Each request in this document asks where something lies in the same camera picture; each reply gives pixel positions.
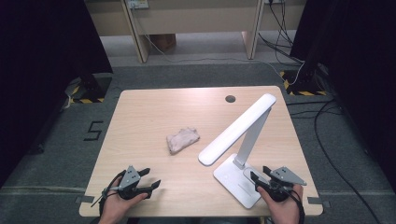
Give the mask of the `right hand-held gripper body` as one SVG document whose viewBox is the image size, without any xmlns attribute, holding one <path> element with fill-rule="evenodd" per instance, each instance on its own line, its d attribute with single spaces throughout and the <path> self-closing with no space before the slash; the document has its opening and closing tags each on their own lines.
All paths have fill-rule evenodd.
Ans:
<svg viewBox="0 0 396 224">
<path fill-rule="evenodd" d="M 283 202 L 290 196 L 295 184 L 306 186 L 306 182 L 286 166 L 272 170 L 273 178 L 268 181 L 270 188 L 267 190 L 275 202 Z"/>
</svg>

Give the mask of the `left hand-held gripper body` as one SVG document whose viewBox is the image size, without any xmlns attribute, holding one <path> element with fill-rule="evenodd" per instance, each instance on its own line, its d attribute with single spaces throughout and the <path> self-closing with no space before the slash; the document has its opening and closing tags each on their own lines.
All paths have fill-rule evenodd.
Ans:
<svg viewBox="0 0 396 224">
<path fill-rule="evenodd" d="M 130 165 L 118 185 L 118 194 L 120 197 L 124 200 L 131 200 L 139 194 L 147 193 L 148 199 L 152 191 L 141 191 L 141 188 L 137 186 L 140 180 L 141 177 L 139 177 L 136 169 Z"/>
</svg>

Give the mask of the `beige cloth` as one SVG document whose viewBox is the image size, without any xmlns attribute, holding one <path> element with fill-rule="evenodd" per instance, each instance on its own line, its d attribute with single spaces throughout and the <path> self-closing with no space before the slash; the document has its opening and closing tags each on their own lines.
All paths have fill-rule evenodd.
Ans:
<svg viewBox="0 0 396 224">
<path fill-rule="evenodd" d="M 200 139 L 200 135 L 194 128 L 181 129 L 176 134 L 166 136 L 166 142 L 171 155 L 177 154 L 184 148 L 196 143 Z"/>
</svg>

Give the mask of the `white desk lamp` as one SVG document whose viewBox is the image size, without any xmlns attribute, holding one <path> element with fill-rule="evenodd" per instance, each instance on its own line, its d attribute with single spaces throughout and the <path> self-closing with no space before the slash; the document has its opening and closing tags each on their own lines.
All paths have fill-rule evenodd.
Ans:
<svg viewBox="0 0 396 224">
<path fill-rule="evenodd" d="M 262 178 L 258 171 L 247 163 L 247 160 L 275 102 L 274 95 L 265 93 L 198 156 L 202 165 L 211 166 L 244 136 L 239 151 L 224 161 L 213 172 L 213 176 L 246 209 L 252 208 L 261 197 L 255 190 L 255 184 L 250 174 L 253 173 Z"/>
</svg>

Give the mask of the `person's left hand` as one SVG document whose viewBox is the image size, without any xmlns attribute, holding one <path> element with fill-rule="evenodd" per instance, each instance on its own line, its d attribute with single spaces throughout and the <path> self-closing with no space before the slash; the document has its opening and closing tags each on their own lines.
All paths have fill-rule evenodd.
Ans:
<svg viewBox="0 0 396 224">
<path fill-rule="evenodd" d="M 118 224 L 132 207 L 147 197 L 147 193 L 141 193 L 130 200 L 124 200 L 115 190 L 111 190 L 107 194 L 98 224 Z"/>
</svg>

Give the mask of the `person's right hand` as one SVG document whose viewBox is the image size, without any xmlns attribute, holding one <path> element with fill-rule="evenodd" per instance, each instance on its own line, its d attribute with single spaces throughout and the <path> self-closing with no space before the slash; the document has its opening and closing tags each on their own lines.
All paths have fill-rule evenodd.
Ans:
<svg viewBox="0 0 396 224">
<path fill-rule="evenodd" d="M 293 192 L 283 202 L 274 201 L 262 187 L 257 187 L 257 191 L 266 202 L 275 224 L 301 224 L 304 221 L 302 208 L 297 204 L 303 198 L 304 188 L 302 186 L 294 185 Z"/>
</svg>

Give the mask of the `black stand with striped base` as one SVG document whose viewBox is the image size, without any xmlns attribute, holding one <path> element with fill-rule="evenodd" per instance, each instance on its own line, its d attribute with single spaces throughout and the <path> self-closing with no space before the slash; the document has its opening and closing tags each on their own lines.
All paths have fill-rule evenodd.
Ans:
<svg viewBox="0 0 396 224">
<path fill-rule="evenodd" d="M 92 104 L 102 103 L 112 81 L 111 75 L 91 75 L 89 78 L 77 78 L 66 88 L 67 103 Z"/>
<path fill-rule="evenodd" d="M 296 70 L 285 70 L 282 77 L 288 94 L 325 95 L 319 66 L 327 60 L 337 29 L 340 0 L 306 0 L 290 56 L 303 63 Z"/>
</svg>

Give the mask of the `brown cardboard box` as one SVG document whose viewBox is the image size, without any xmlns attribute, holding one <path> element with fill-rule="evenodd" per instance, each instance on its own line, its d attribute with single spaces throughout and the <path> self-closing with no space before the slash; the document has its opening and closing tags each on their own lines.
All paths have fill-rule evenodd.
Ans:
<svg viewBox="0 0 396 224">
<path fill-rule="evenodd" d="M 150 35 L 151 42 L 161 51 L 167 51 L 176 46 L 177 40 L 175 34 Z"/>
</svg>

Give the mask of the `dark curtain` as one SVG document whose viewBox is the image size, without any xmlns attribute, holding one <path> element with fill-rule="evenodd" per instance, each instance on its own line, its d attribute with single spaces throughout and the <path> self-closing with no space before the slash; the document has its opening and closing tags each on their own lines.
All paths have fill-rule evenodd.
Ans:
<svg viewBox="0 0 396 224">
<path fill-rule="evenodd" d="M 355 130 L 396 192 L 396 0 L 306 0 L 291 55 L 329 69 Z"/>
<path fill-rule="evenodd" d="M 84 0 L 0 0 L 0 188 L 69 82 L 111 71 Z"/>
</svg>

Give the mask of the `beige wooden desk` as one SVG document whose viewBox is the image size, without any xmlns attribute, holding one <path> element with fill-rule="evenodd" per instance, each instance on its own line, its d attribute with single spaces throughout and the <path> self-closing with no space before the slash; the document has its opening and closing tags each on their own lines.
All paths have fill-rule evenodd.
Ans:
<svg viewBox="0 0 396 224">
<path fill-rule="evenodd" d="M 239 32 L 247 58 L 255 56 L 260 31 L 275 31 L 284 21 L 295 30 L 306 0 L 148 0 L 130 9 L 126 0 L 83 0 L 99 35 L 129 35 L 137 60 L 149 56 L 149 35 Z"/>
</svg>

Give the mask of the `white power socket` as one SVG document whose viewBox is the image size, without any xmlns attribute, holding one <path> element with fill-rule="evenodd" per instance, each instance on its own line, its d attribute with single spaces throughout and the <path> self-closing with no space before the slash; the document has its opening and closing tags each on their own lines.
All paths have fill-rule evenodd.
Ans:
<svg viewBox="0 0 396 224">
<path fill-rule="evenodd" d="M 130 9 L 146 9 L 149 8 L 148 0 L 126 0 Z"/>
</svg>

